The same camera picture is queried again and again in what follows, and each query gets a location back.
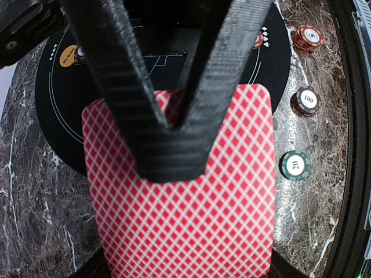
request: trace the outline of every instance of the marble surface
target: marble surface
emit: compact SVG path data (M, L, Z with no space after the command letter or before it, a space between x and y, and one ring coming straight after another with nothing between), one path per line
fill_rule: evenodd
M38 123L41 51L19 62L0 125L0 277L68 277L99 248L87 180L55 155Z
M293 149L312 160L304 182L286 180L277 167L274 247L310 278L321 277L334 241L347 167L348 115L345 77L338 40L326 1L276 1L288 31L302 24L321 30L324 45L313 53L292 52L289 82L275 112L275 151L279 158ZM290 98L302 85L322 97L312 118L290 109Z
M311 24L326 38L314 53L292 52L288 86L274 115L277 162L296 149L313 165L305 182L288 181L277 169L274 245L297 269L320 277L344 191L344 74L326 3L276 4L288 31ZM99 248L87 181L55 155L38 124L34 82L41 51L42 45L19 63L0 125L0 277L68 277ZM303 84L322 97L321 110L309 119L290 109L291 95Z
M16 67L17 64L0 69L0 115L2 115L6 96L8 95L9 87L12 82Z

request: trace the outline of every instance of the black poker chip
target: black poker chip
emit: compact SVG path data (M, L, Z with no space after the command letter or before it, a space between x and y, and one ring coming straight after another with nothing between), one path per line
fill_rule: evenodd
M315 115L322 106L321 97L311 86L299 88L294 99L297 109L306 117Z

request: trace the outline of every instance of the red diamond pattern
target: red diamond pattern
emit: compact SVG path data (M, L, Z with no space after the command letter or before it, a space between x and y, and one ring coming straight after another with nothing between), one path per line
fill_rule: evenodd
M156 92L169 119L182 93ZM103 100L82 114L90 193L113 278L263 278L269 272L275 168L270 95L240 85L206 174L152 184Z

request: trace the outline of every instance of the black circular mat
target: black circular mat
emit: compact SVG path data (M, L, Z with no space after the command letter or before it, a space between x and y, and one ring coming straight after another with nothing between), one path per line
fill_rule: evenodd
M133 20L132 25L140 30L140 21ZM261 31L263 46L252 51L240 83L264 85L271 93L274 112L286 87L291 55L288 31L274 5ZM100 94L86 65L60 65L59 58L70 45L76 45L76 40L69 25L49 38L38 67L35 101L41 129L50 146L67 165L86 175L81 112ZM144 60L156 90L174 89L186 55L152 54L144 56Z

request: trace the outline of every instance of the red poker chip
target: red poker chip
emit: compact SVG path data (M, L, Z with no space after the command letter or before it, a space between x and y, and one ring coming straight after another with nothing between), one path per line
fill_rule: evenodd
M323 44L323 35L310 25L301 25L293 35L293 44L300 50L310 52Z
M255 41L255 45L254 45L253 49L257 49L257 48L259 48L260 46L263 45L263 42L264 42L263 38L264 38L263 33L259 32L258 36L256 37L256 41Z

